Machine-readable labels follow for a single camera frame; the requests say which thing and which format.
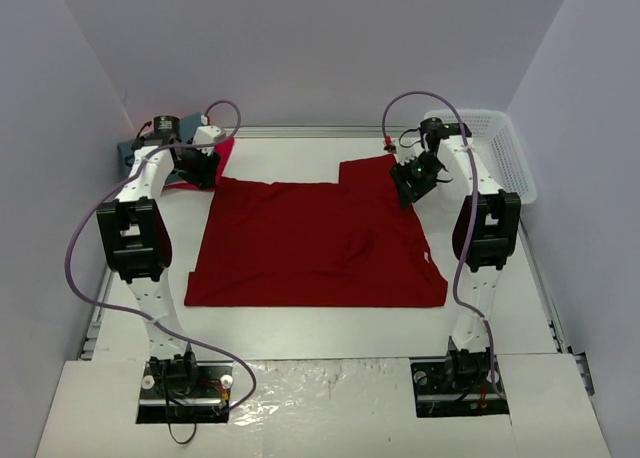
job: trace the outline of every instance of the screw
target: screw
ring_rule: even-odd
[[[155,384],[156,384],[156,382],[153,379],[153,376],[151,376],[151,375],[145,375],[142,378],[142,385],[141,386],[142,386],[143,390],[150,390],[151,388],[153,388],[153,385],[155,385]]]
[[[418,386],[424,386],[427,384],[427,374],[424,371],[416,371],[413,374],[413,382]]]
[[[489,383],[492,383],[492,382],[494,382],[494,380],[495,380],[495,383],[499,383],[500,382],[500,375],[495,370],[493,372],[493,377],[491,376],[491,372],[487,373],[487,381]]]
[[[233,377],[231,375],[222,375],[220,383],[228,390],[233,386]]]

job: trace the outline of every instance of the black bracket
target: black bracket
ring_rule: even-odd
[[[453,388],[469,388],[487,376],[490,365],[488,348],[484,352],[469,353],[469,350],[458,350],[450,343],[444,361],[445,376],[449,377]]]
[[[190,352],[185,354],[182,363],[171,360],[173,371],[179,373],[183,365],[187,366],[189,379],[180,376],[166,376],[162,381],[164,362],[147,364],[144,375],[153,377],[153,387],[141,387],[138,401],[136,423],[167,423],[167,417],[175,423],[227,423],[229,421],[229,401],[231,389],[222,386],[222,379],[232,376],[233,368],[225,363],[200,363]]]
[[[413,394],[418,418],[508,415],[509,405],[495,393],[488,379],[488,352],[473,353],[460,359],[461,374],[452,375],[442,358],[411,359]],[[502,382],[498,390],[504,393]]]
[[[466,135],[470,137],[471,130],[466,124],[464,129]],[[457,123],[445,125],[440,118],[428,118],[420,123],[419,131],[423,147],[426,142],[427,149],[408,163],[398,163],[389,170],[403,210],[436,187],[438,173],[445,169],[438,160],[440,142],[459,135],[460,125]]]
[[[206,190],[216,186],[216,171],[220,163],[220,155],[215,151],[207,155],[198,149],[178,150],[175,168],[180,178],[187,183]]]
[[[153,119],[153,131],[146,135],[138,135],[131,150],[139,150],[143,146],[164,146],[182,141],[180,139],[180,119],[175,116],[160,115]]]
[[[501,270],[516,247],[520,221],[520,197],[500,190],[496,194],[479,195],[473,236],[465,263],[473,273],[482,266]],[[456,258],[460,259],[471,217],[471,196],[467,196],[453,230],[452,242]]]
[[[466,123],[463,123],[465,136],[470,138],[471,130],[467,126]],[[424,138],[421,140],[422,143],[427,143],[427,148],[429,151],[438,154],[438,149],[440,148],[440,142],[442,140],[446,140],[452,136],[461,135],[460,125],[456,123],[442,123],[440,118],[427,118],[420,122],[420,137]]]
[[[172,252],[155,200],[103,203],[96,217],[109,268],[127,283],[134,278],[160,280],[162,270],[171,264]],[[138,225],[138,234],[123,236],[132,225]]]
[[[426,151],[408,163],[393,165],[389,173],[398,191],[400,207],[404,210],[433,190],[443,169],[436,155]]]
[[[198,363],[189,346],[184,355],[175,355],[171,360],[151,357],[149,371],[159,385],[166,380],[168,389],[187,395],[195,388]]]

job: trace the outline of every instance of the red cloth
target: red cloth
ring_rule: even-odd
[[[442,306],[447,283],[414,211],[400,209],[394,163],[342,163],[339,184],[223,177],[185,305]]]

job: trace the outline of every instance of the white panel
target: white panel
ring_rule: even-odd
[[[187,447],[167,426],[136,425],[143,363],[65,366],[38,458],[515,457],[508,416],[418,419],[407,360],[262,362],[259,387],[229,424],[200,425]],[[234,371],[233,396],[248,389]],[[184,439],[191,426],[176,426]]]
[[[378,156],[382,146],[381,138],[239,139],[225,174],[265,182],[337,182],[341,161]],[[210,193],[189,191],[167,192],[160,200],[174,251],[171,291],[182,326],[191,336],[248,359],[440,356],[446,352],[458,311],[451,290],[444,308],[185,307],[187,277],[195,269],[210,203]],[[457,214],[443,213],[435,192],[416,209],[432,259],[451,281],[456,266],[451,233]],[[496,291],[492,323],[498,352],[555,352],[519,241]],[[119,280],[114,280],[108,299],[136,306]],[[205,350],[198,353],[201,359],[214,357]],[[148,356],[142,320],[105,312],[94,359]]]
[[[135,122],[224,96],[250,124],[373,124],[415,88],[504,110],[562,0],[66,2]]]
[[[508,113],[538,202],[525,220],[614,456],[640,449],[639,0],[566,0]]]
[[[571,355],[500,356],[521,458],[607,458],[591,402]]]
[[[0,41],[0,454],[28,457],[90,313],[64,283],[65,245],[131,130],[63,0],[0,0]],[[104,257],[91,231],[76,271],[94,294]]]

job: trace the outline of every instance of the cable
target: cable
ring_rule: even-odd
[[[460,403],[461,401],[463,401],[467,396],[469,396],[469,393],[471,393],[471,391],[465,391],[463,394],[461,394],[458,398],[456,398],[455,400],[453,400],[453,403]]]
[[[149,126],[151,126],[150,121],[147,121],[144,125],[142,125],[142,127],[140,128],[140,131],[138,131],[138,134],[136,135],[136,140],[142,136],[142,132]]]
[[[495,373],[495,342],[493,339],[493,331],[491,330],[491,325],[489,324],[489,320],[485,316],[482,311],[476,308],[469,303],[465,303],[458,296],[458,286],[460,285],[460,275],[462,274],[462,268],[464,267],[465,259],[467,257],[467,253],[469,252],[469,246],[471,245],[471,239],[473,238],[473,229],[476,223],[476,216],[478,215],[478,168],[476,167],[476,160],[473,157],[473,151],[468,148],[469,141],[467,140],[467,135],[464,128],[464,123],[462,122],[462,118],[458,113],[458,110],[446,99],[442,96],[432,93],[430,91],[408,91],[406,93],[402,93],[401,95],[396,96],[393,100],[389,102],[387,107],[384,109],[384,113],[382,114],[382,134],[383,136],[387,136],[387,115],[389,114],[389,110],[391,107],[402,98],[413,95],[422,95],[429,96],[431,98],[435,98],[436,100],[444,103],[447,108],[451,110],[453,116],[455,116],[458,125],[460,125],[460,134],[462,135],[462,143],[467,147],[467,154],[469,155],[469,166],[471,168],[471,183],[472,183],[472,191],[471,191],[471,216],[469,217],[469,226],[467,227],[467,235],[464,239],[464,244],[462,245],[462,252],[460,253],[460,260],[458,261],[458,266],[456,266],[456,272],[453,276],[453,299],[454,301],[463,308],[466,308],[476,315],[478,315],[483,323],[484,327],[487,330],[487,337],[489,339],[489,370],[491,374],[491,384],[496,392],[496,394],[503,400],[506,400],[506,396],[500,391],[498,388],[498,383],[496,381],[496,373]]]
[[[235,126],[235,128],[233,129],[233,131],[230,134],[230,136],[235,136],[238,133],[238,130],[240,129],[240,123],[242,122],[242,115],[240,114],[240,108],[238,108],[238,105],[236,105],[233,101],[229,101],[229,100],[214,101],[209,106],[207,106],[206,110],[204,110],[204,116],[207,117],[207,120],[209,121],[209,123],[211,123],[211,118],[209,118],[209,113],[211,112],[211,110],[213,108],[215,108],[218,105],[229,105],[231,108],[233,108],[235,110],[235,112],[236,112],[236,126]]]
[[[398,138],[398,144],[403,148],[413,148],[414,145],[417,145],[418,143],[420,143],[422,140],[414,141],[410,145],[402,144],[402,138],[404,137],[404,135],[406,135],[407,133],[413,133],[416,131],[418,131],[418,128],[409,128],[408,130],[403,131],[402,134],[400,135],[400,138]]]
[[[167,427],[169,428],[169,435],[171,435],[171,438],[173,439],[173,441],[175,441],[177,444],[179,445],[188,445],[189,443],[191,443],[191,441],[196,437],[196,433],[198,432],[198,424],[196,422],[193,423],[193,431],[191,432],[191,435],[189,436],[189,438],[187,438],[184,441],[180,441],[178,440],[174,435],[173,435],[173,430],[171,429],[171,419],[170,419],[170,407],[169,407],[169,388],[167,388],[167,367],[166,365],[162,367],[162,389],[164,390],[164,416],[167,420]],[[171,400],[173,403],[177,403],[180,406],[183,406],[180,402],[178,402],[177,400]]]
[[[236,129],[239,128],[239,127],[240,127],[240,122],[238,121],[238,124],[236,125]],[[226,141],[228,139],[231,139],[233,136],[234,136],[234,133],[228,135],[220,143],[223,143],[224,141]],[[195,340],[195,339],[190,338],[190,337],[185,336],[185,335],[181,335],[180,333],[176,333],[175,331],[170,330],[169,328],[161,325],[156,320],[154,320],[154,318],[151,315],[149,315],[149,314],[147,314],[147,313],[145,313],[143,311],[137,310],[135,308],[129,308],[128,306],[120,306],[120,305],[112,305],[110,303],[102,303],[102,302],[100,302],[98,300],[94,300],[93,298],[88,297],[82,291],[80,291],[80,289],[76,285],[76,282],[73,279],[73,274],[71,273],[71,259],[73,258],[73,251],[74,251],[74,249],[76,247],[76,244],[78,242],[78,238],[80,237],[80,234],[84,230],[84,227],[87,225],[89,220],[93,217],[93,215],[95,214],[96,210],[100,207],[100,205],[102,205],[102,203],[107,201],[111,196],[113,196],[116,193],[118,193],[125,185],[131,183],[132,181],[136,180],[140,176],[140,174],[144,170],[145,166],[147,165],[148,161],[154,155],[156,155],[157,153],[160,153],[161,151],[172,150],[172,149],[176,149],[176,148],[199,149],[199,148],[207,148],[207,147],[210,147],[210,146],[211,146],[211,143],[204,144],[204,145],[187,145],[187,144],[184,144],[184,143],[173,143],[171,145],[160,146],[160,147],[152,150],[148,155],[146,155],[145,159],[142,160],[142,163],[140,163],[140,166],[138,167],[138,169],[136,170],[136,172],[132,176],[130,176],[129,178],[127,178],[125,180],[122,180],[120,183],[115,185],[111,190],[109,190],[108,193],[106,193],[102,198],[100,198],[100,200],[98,200],[84,214],[84,216],[80,219],[80,222],[78,223],[78,226],[76,227],[76,229],[73,231],[73,234],[71,235],[71,239],[69,240],[69,244],[67,245],[67,250],[66,250],[65,256],[64,256],[64,275],[65,275],[65,278],[67,280],[67,284],[69,285],[69,288],[71,288],[71,291],[73,292],[73,294],[76,295],[78,298],[80,298],[85,303],[88,303],[88,304],[93,305],[93,306],[97,306],[99,308],[104,308],[106,310],[122,311],[124,313],[131,313],[133,315],[140,316],[140,317],[144,318],[145,320],[153,323],[156,328],[158,328],[159,330],[163,331],[164,333],[166,333],[167,335],[169,335],[169,336],[171,336],[173,338],[185,341],[187,343],[190,343],[193,346],[200,346],[200,347],[205,348],[205,349],[207,349],[209,351],[213,351],[215,353],[219,353],[221,355],[224,355],[227,358],[230,358],[231,360],[233,360],[236,363],[238,363],[240,366],[242,366],[247,371],[247,373],[249,373],[249,376],[251,377],[251,382],[252,382],[251,389],[249,390],[249,392],[245,396],[240,398],[237,402],[235,402],[233,405],[231,405],[229,407],[229,410],[233,410],[234,408],[237,408],[238,406],[243,404],[245,401],[247,401],[249,398],[251,398],[251,395],[253,395],[253,393],[256,391],[256,388],[258,387],[258,380],[256,378],[256,375],[253,372],[253,370],[251,369],[251,367],[248,365],[248,363],[246,363],[242,358],[240,358],[239,356],[231,353],[230,351],[226,351],[226,350],[223,350],[222,348],[218,348],[217,346],[209,345],[209,344],[204,343],[202,341]]]
[[[478,406],[482,409],[487,407],[487,387],[480,385],[480,398],[478,399]]]

